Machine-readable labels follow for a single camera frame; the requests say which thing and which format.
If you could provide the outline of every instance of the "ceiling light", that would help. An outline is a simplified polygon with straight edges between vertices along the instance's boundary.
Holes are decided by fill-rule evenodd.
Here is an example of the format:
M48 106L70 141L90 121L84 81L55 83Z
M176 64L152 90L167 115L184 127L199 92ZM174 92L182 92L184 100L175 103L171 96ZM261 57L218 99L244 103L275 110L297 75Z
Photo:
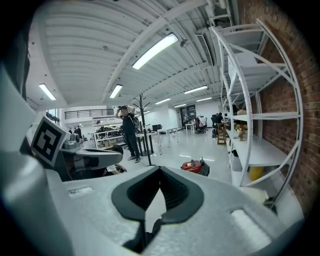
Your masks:
M113 92L110 95L110 98L113 99L114 97L117 96L117 94L119 93L119 91L121 90L122 85L121 84L117 84L113 90Z
M132 67L136 70L140 69L144 64L146 64L152 57L156 56L162 50L167 48L178 41L178 38L173 34L167 35L165 38L161 39L154 46L152 46L144 55L142 55L133 65Z
M184 94L190 94L190 93L194 93L196 91L200 91L200 90L203 90L203 89L208 89L208 86L204 85L204 86L201 86L199 88L195 88L195 89L192 89L192 90L188 90L188 91L185 91Z
M185 106L187 104L182 104L182 105L178 105L178 106L174 106L175 108L179 108L179 107L182 107L182 106Z
M50 98L50 100L52 100L52 101L56 100L56 98L52 95L52 93L48 90L48 88L46 87L46 85L44 83L39 84L39 87Z
M166 99L161 100L161 101L159 101L159 102L157 102L157 103L155 103L155 104L158 105L158 104L160 104L160 103L167 102L167 101L170 101L170 100L171 100L170 98L166 98Z
M211 100L211 99L212 99L212 97L210 97L210 98L203 98L203 99L198 99L196 102L202 102L202 101Z

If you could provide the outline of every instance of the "black pants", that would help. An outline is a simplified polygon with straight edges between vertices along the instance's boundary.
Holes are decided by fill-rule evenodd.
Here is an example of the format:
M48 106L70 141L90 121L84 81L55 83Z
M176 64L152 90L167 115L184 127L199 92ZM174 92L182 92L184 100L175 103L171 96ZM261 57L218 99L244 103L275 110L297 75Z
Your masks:
M134 134L133 132L124 133L124 139L130 150L131 156L132 157L135 156L135 158L139 158L140 153L137 145L136 134Z

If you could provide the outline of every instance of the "black and white square marker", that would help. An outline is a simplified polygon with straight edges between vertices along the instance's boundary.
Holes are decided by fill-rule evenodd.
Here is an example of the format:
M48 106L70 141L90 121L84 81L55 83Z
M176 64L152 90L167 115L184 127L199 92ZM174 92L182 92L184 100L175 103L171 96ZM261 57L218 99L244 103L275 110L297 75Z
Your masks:
M31 149L38 157L54 166L66 133L44 116L32 140Z

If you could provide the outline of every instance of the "red and black object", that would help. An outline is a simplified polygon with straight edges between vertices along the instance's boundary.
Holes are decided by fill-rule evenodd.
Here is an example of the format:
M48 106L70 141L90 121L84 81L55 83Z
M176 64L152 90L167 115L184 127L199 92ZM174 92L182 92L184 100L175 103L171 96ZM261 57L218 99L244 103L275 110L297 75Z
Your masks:
M184 162L181 166L182 170L187 172L208 176L210 172L210 166L201 157L201 160L191 160L190 162Z

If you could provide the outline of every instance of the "yellow container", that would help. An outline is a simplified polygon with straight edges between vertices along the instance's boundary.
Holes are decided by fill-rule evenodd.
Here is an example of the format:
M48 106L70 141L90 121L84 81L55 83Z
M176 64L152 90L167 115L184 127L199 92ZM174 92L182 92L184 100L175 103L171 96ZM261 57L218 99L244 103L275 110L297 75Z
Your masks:
M252 181L259 179L264 172L264 166L251 166L249 171L249 178Z

